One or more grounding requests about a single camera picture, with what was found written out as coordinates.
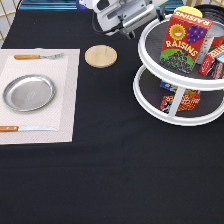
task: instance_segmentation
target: silver plate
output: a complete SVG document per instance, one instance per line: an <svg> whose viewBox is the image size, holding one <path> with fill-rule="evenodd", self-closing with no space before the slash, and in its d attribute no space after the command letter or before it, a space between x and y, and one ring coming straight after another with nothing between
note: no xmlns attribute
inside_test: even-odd
<svg viewBox="0 0 224 224"><path fill-rule="evenodd" d="M16 111L32 111L49 103L56 89L54 83L43 75L26 75L15 79L5 88L3 99Z"/></svg>

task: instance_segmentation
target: round wooden board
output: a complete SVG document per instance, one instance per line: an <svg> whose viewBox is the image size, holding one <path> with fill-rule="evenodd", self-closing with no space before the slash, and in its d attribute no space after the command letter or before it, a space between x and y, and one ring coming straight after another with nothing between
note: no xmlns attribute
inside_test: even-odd
<svg viewBox="0 0 224 224"><path fill-rule="evenodd" d="M106 68L115 63L117 52L105 45L93 46L86 51L85 59L93 67Z"/></svg>

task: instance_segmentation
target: red box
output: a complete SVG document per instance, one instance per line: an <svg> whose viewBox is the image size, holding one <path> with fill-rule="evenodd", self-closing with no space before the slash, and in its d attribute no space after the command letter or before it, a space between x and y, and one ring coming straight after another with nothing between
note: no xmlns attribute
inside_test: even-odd
<svg viewBox="0 0 224 224"><path fill-rule="evenodd" d="M212 20L185 12L174 12L169 21L160 62L189 73L212 23Z"/></svg>
<svg viewBox="0 0 224 224"><path fill-rule="evenodd" d="M165 113L169 113L173 99L174 99L174 96L164 96L162 104L160 106L160 110ZM200 101L200 97L198 94L184 95L178 107L178 111L193 110L197 107L199 101Z"/></svg>
<svg viewBox="0 0 224 224"><path fill-rule="evenodd" d="M220 47L217 47L216 49L214 49L213 51L210 51L206 56L205 59L201 65L200 68L200 73L202 75L210 75L212 73L212 68L215 64L215 59L216 57L218 57L219 55L224 53L224 44L221 45Z"/></svg>

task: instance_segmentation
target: cereal box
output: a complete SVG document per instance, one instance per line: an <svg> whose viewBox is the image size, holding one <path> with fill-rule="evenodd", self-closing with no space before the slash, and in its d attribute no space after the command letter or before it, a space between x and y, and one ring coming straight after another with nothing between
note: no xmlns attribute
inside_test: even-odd
<svg viewBox="0 0 224 224"><path fill-rule="evenodd" d="M174 93L178 89L178 86L172 85L172 84L170 84L168 82L165 82L163 80L161 81L160 87L162 87L164 89L167 89L167 90L169 90L171 92L174 92ZM196 93L199 94L200 91L199 90L186 89L185 92L184 92L184 94L196 94Z"/></svg>
<svg viewBox="0 0 224 224"><path fill-rule="evenodd" d="M169 21L160 62L189 73L212 23L212 20L186 12L174 12Z"/></svg>
<svg viewBox="0 0 224 224"><path fill-rule="evenodd" d="M200 73L202 75L211 75L213 72L213 67L215 65L215 59L224 53L224 44L220 47L210 51L204 58L204 61L200 68Z"/></svg>
<svg viewBox="0 0 224 224"><path fill-rule="evenodd" d="M160 110L168 114L170 111L171 105L173 103L174 97L175 96L164 96L162 104L160 106ZM193 110L197 107L199 101L200 101L200 97L198 94L184 95L178 107L178 111Z"/></svg>

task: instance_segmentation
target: placemat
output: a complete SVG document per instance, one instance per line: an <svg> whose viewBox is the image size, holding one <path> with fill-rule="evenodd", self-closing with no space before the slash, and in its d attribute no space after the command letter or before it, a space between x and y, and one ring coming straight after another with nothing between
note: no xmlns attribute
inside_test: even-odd
<svg viewBox="0 0 224 224"><path fill-rule="evenodd" d="M50 61L44 59L16 61L12 57L15 54L53 55L61 52L65 54L63 58ZM52 79L57 88L56 96L49 105L28 113L12 111L4 105L4 102L1 99L0 106L3 108L3 112L0 111L0 125L43 125L58 128L58 131L0 133L0 144L72 141L79 50L1 50L0 59L0 72L2 72L2 75L0 76L0 94L4 91L7 83L14 78L26 74L46 75Z"/></svg>
<svg viewBox="0 0 224 224"><path fill-rule="evenodd" d="M49 104L30 112L14 111L0 100L0 124L2 126L49 126L59 129L67 67L68 56L56 60L16 60L13 56L9 56L0 75L1 96L11 81L24 75L47 76L53 81L56 94Z"/></svg>

